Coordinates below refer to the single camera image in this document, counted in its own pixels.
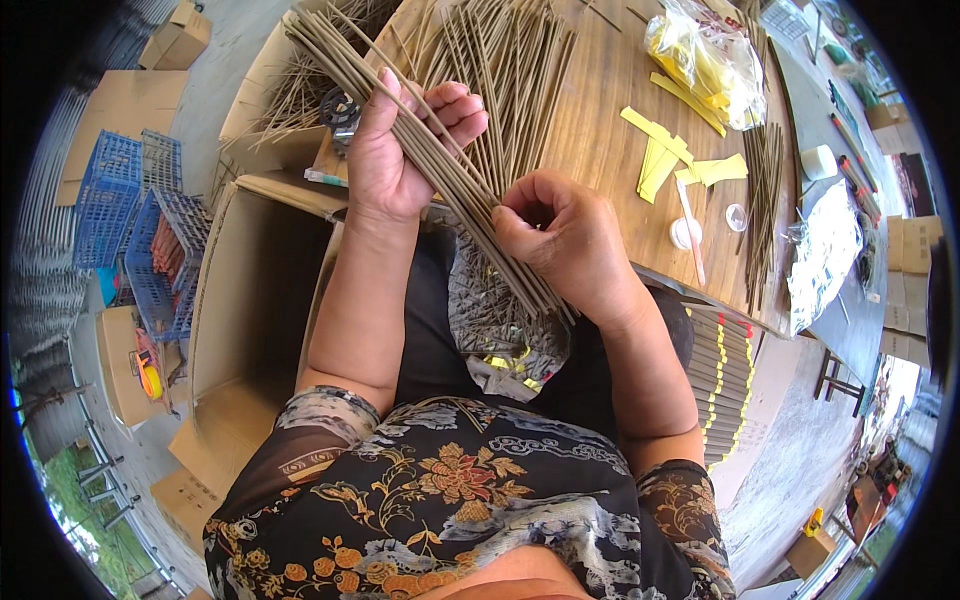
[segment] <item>glue jar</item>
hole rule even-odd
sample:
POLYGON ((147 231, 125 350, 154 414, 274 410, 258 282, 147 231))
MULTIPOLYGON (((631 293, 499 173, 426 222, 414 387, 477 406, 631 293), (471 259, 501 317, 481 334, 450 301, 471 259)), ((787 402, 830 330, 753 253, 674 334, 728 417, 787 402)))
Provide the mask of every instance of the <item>glue jar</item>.
MULTIPOLYGON (((693 235, 697 238, 697 244, 704 241, 704 230, 693 219, 693 235)), ((670 224, 670 241, 679 250, 690 250, 690 233, 686 228, 686 219, 680 218, 670 224)))

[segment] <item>forearm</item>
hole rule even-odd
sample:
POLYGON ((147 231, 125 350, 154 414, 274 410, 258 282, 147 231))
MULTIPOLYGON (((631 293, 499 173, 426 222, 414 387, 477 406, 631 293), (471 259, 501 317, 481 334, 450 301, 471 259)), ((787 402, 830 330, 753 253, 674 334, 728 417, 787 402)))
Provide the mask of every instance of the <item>forearm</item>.
POLYGON ((393 406, 403 354, 403 307, 419 222, 348 212, 308 363, 323 382, 351 387, 381 414, 393 406))
POLYGON ((636 310, 600 328, 617 431, 626 441, 680 435, 697 426, 696 401, 653 297, 635 281, 636 310))

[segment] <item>hand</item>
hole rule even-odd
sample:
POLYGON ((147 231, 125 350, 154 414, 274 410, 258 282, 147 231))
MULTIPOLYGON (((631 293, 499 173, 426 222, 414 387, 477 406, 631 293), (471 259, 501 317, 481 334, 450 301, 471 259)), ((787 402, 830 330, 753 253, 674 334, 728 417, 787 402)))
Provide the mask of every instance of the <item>hand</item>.
POLYGON ((492 217, 501 248, 533 267, 601 331, 642 317, 643 284, 608 199, 540 169, 517 180, 492 217))
MULTIPOLYGON (((380 69, 379 79, 418 118, 426 118, 426 111, 410 92, 405 87, 401 90, 392 70, 380 69)), ((470 95, 466 85, 447 82, 422 95, 461 148, 487 130, 489 115, 483 110, 483 101, 476 94, 470 95)), ((394 101, 379 89, 364 106, 348 154, 350 205, 373 218, 409 221, 419 215, 436 191, 403 155, 391 131, 398 112, 394 101)), ((433 133, 439 132, 429 121, 426 123, 433 133)))

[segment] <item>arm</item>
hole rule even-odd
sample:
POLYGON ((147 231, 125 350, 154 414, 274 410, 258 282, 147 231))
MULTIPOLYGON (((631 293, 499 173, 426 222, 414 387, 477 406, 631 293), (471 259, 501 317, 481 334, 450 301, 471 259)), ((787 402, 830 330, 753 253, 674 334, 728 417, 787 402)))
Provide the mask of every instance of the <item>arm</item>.
POLYGON ((493 221, 504 250, 600 329, 620 447, 634 475, 673 458, 702 465, 693 391, 653 298, 630 266, 610 201, 562 174, 535 171, 507 193, 493 221))
MULTIPOLYGON (((418 108, 420 118, 426 116, 400 89, 393 71, 381 70, 380 81, 407 106, 418 108)), ((463 84, 439 85, 423 98, 462 146, 487 127, 483 103, 463 84)), ((344 238, 298 382, 298 390, 332 385, 354 392, 381 417, 394 404, 420 210, 434 194, 394 137, 397 111, 379 90, 364 106, 348 156, 344 238)))

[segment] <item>woman's left hand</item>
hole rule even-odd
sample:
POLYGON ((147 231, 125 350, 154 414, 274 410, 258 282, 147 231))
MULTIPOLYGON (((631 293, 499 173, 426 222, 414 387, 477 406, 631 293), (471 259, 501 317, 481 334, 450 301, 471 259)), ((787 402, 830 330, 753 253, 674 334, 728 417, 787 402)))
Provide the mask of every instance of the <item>woman's left hand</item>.
MULTIPOLYGON (((424 119, 433 133, 439 133, 410 92, 401 89, 392 70, 381 69, 379 79, 418 118, 424 119)), ((440 84, 423 94, 423 100, 461 148, 487 130, 489 115, 483 110, 483 100, 470 94, 464 84, 440 84)), ((391 130, 398 112, 394 101, 379 89, 373 91, 364 106, 348 153, 350 207, 377 220, 406 222, 418 217, 436 190, 403 155, 391 130)))

